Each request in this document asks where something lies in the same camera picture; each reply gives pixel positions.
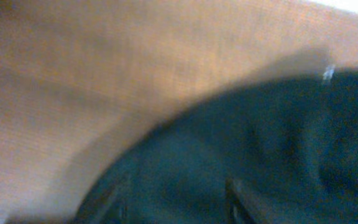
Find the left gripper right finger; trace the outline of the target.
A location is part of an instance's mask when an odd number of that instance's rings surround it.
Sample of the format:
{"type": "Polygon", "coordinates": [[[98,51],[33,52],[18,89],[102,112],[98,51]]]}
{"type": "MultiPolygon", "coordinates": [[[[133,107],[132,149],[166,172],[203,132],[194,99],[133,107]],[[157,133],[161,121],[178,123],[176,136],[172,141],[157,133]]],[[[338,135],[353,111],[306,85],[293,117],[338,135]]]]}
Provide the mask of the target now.
{"type": "Polygon", "coordinates": [[[264,197],[244,185],[241,180],[225,180],[226,223],[243,224],[284,224],[291,223],[278,202],[264,197]]]}

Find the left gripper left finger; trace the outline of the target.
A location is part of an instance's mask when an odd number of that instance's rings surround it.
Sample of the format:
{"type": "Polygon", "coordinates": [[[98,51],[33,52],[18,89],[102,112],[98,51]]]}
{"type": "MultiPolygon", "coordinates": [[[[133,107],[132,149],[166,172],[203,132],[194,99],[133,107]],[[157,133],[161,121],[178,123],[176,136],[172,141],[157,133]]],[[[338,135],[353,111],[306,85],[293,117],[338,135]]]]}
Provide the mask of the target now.
{"type": "Polygon", "coordinates": [[[126,222],[126,186],[112,185],[87,196],[71,223],[121,224],[126,222]]]}

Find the black Sydrogen t-shirt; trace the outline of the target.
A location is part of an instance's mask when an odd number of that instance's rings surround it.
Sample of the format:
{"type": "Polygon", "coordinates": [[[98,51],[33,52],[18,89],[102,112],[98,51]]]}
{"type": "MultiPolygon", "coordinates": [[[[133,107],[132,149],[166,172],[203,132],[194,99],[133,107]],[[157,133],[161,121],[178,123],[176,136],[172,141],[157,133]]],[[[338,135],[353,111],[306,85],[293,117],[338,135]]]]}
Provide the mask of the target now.
{"type": "Polygon", "coordinates": [[[358,68],[216,95],[146,135],[87,196],[124,184],[125,223],[226,223],[227,178],[291,223],[358,223],[358,68]]]}

